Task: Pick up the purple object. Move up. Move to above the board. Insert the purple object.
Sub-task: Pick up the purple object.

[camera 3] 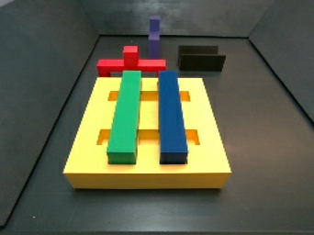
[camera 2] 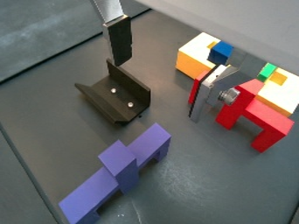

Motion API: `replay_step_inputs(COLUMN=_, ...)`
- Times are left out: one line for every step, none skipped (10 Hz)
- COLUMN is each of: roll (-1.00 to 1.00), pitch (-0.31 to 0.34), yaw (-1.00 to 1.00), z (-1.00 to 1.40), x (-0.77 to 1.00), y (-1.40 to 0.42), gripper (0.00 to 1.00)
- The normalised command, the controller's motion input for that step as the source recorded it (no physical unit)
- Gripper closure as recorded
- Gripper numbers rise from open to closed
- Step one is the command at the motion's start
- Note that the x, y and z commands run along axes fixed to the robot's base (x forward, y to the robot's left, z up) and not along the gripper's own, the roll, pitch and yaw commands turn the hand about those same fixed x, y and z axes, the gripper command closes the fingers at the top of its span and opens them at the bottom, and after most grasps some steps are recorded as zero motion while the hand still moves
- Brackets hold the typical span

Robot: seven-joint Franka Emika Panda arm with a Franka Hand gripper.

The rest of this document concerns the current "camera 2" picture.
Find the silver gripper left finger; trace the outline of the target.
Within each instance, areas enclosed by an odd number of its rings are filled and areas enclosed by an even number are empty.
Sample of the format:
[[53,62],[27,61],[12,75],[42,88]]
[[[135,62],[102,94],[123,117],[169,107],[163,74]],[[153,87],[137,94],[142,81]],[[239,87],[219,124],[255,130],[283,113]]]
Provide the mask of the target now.
[[119,0],[90,0],[103,21],[114,64],[119,67],[133,58],[131,17],[123,12]]

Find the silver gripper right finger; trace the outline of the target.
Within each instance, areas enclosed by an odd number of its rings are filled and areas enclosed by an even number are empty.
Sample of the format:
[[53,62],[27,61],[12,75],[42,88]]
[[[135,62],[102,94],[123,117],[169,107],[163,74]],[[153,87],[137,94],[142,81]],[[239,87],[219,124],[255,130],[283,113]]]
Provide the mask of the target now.
[[191,120],[198,122],[203,112],[215,107],[219,102],[231,105],[241,94],[237,86],[249,80],[250,76],[234,66],[215,66],[197,89],[195,103],[190,110]]

